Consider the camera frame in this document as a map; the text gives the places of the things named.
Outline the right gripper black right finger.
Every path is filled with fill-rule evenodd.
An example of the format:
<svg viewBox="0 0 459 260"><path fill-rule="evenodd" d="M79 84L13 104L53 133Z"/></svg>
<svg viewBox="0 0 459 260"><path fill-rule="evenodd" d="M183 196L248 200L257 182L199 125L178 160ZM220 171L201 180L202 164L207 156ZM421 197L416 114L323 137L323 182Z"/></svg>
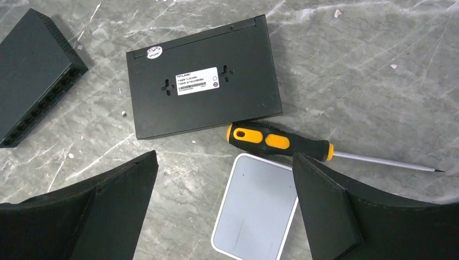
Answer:
<svg viewBox="0 0 459 260"><path fill-rule="evenodd" d="M458 259L458 203L397 196L303 153L293 176L313 259Z"/></svg>

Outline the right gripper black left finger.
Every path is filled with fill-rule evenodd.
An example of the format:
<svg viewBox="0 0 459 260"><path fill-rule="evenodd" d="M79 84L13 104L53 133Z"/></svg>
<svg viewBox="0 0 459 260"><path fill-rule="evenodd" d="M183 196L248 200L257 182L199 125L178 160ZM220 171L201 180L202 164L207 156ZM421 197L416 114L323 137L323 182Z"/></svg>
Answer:
<svg viewBox="0 0 459 260"><path fill-rule="evenodd" d="M158 168L150 151L59 190L1 204L1 259L132 259Z"/></svg>

